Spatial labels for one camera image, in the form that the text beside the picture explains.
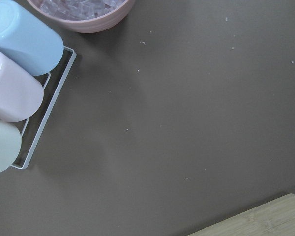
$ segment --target blue cup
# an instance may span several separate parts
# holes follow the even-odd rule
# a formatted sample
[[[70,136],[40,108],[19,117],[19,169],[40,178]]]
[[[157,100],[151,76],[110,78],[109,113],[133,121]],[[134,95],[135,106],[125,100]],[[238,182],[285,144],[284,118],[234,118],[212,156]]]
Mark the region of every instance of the blue cup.
[[[59,63],[61,37],[12,0],[0,0],[0,51],[31,75],[43,75]]]

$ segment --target wooden board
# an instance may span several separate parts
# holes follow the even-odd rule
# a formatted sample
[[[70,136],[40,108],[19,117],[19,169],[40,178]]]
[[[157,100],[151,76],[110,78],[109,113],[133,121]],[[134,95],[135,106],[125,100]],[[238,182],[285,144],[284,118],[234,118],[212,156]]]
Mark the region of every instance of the wooden board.
[[[285,195],[189,236],[295,236],[295,195]]]

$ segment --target gray tabletop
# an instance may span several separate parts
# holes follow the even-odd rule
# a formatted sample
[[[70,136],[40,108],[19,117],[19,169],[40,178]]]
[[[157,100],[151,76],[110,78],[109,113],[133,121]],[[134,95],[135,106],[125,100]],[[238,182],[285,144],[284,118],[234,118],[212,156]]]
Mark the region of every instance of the gray tabletop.
[[[186,236],[295,193],[295,0],[137,0],[77,52],[0,236]]]

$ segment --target bowl rim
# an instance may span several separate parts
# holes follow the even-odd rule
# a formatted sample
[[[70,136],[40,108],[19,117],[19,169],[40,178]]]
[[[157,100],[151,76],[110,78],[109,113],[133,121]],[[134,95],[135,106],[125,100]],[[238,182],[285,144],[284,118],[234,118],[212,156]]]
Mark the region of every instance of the bowl rim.
[[[128,4],[131,0],[125,0],[118,8],[114,9],[113,11],[109,12],[109,13],[106,13],[105,15],[102,15],[102,16],[99,16],[99,17],[95,17],[95,18],[92,18],[92,19],[88,19],[88,20],[79,20],[79,21],[73,21],[73,20],[65,20],[65,19],[61,19],[61,18],[57,18],[57,17],[54,17],[54,16],[51,16],[49,14],[47,14],[46,12],[40,10],[33,2],[32,0],[27,0],[27,2],[36,10],[38,11],[39,13],[43,14],[44,16],[50,18],[50,19],[53,19],[55,21],[58,21],[58,22],[63,22],[63,23],[70,23],[70,24],[80,24],[80,23],[87,23],[87,22],[94,22],[94,21],[97,21],[97,20],[100,20],[100,19],[103,19],[105,17],[108,17],[109,15],[117,12],[118,10],[120,10],[122,7],[124,7],[126,4]]]

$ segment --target white cup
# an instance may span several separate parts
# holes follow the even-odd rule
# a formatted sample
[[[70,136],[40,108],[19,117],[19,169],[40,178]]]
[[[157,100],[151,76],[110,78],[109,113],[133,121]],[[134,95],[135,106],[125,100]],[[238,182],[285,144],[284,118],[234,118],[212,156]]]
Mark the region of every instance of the white cup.
[[[44,96],[42,85],[0,52],[0,119],[19,122],[33,115]]]
[[[18,157],[22,138],[13,125],[0,120],[0,172],[6,170]]]

